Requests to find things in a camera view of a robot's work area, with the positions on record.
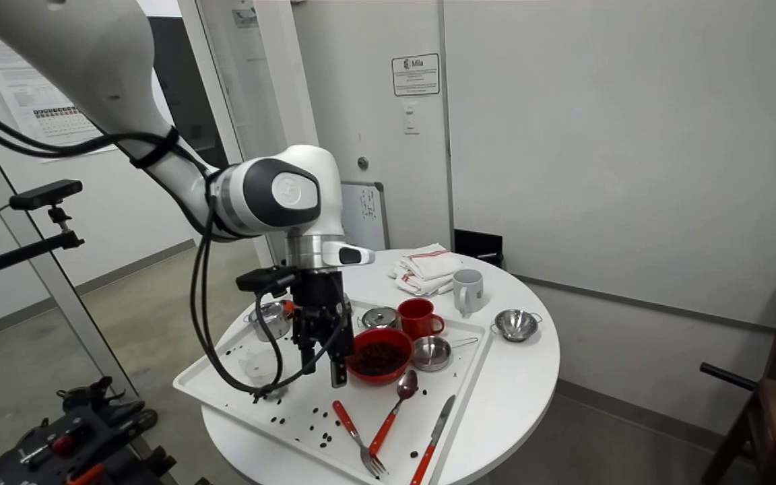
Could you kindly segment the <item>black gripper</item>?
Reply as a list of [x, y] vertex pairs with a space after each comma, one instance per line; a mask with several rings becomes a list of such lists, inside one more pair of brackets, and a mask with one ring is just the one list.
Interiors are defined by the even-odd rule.
[[302, 371], [314, 371], [318, 341], [332, 357], [332, 384], [342, 388], [346, 383], [346, 356], [352, 349], [342, 274], [337, 270], [299, 270], [290, 294], [296, 305], [294, 340], [302, 345]]

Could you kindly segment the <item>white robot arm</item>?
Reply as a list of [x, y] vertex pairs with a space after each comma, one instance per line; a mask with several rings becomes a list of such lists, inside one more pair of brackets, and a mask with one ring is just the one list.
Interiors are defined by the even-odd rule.
[[96, 130], [96, 145], [127, 153], [155, 180], [197, 234], [232, 242], [286, 234], [294, 258], [253, 270], [239, 285], [287, 294], [302, 368], [346, 383], [352, 347], [342, 270], [364, 250], [345, 240], [337, 161], [318, 145], [216, 166], [162, 111], [152, 31], [138, 0], [0, 0], [0, 41], [45, 76]]

